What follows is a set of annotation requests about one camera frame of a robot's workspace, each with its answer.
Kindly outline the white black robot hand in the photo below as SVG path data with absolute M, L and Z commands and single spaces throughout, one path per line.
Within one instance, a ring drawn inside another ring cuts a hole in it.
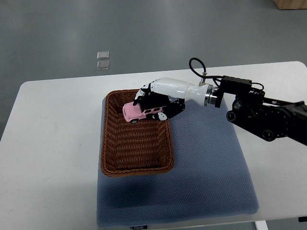
M 181 80 L 160 78 L 141 87 L 136 93 L 133 105 L 135 106 L 142 97 L 152 94 L 175 98 L 176 100 L 166 105 L 162 111 L 146 116 L 148 119 L 164 121 L 183 112 L 185 101 L 193 100 L 200 106 L 215 104 L 217 96 L 214 93 L 217 90 L 217 87 L 207 83 L 194 85 Z

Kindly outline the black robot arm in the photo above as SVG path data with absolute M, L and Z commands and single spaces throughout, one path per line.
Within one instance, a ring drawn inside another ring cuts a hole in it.
M 226 118 L 234 125 L 265 140 L 289 137 L 307 143 L 307 106 L 304 101 L 287 102 L 266 98 L 264 89 L 253 87 L 251 80 L 230 76 L 214 76 L 217 89 L 215 107 L 220 107 L 225 93 L 235 100 Z

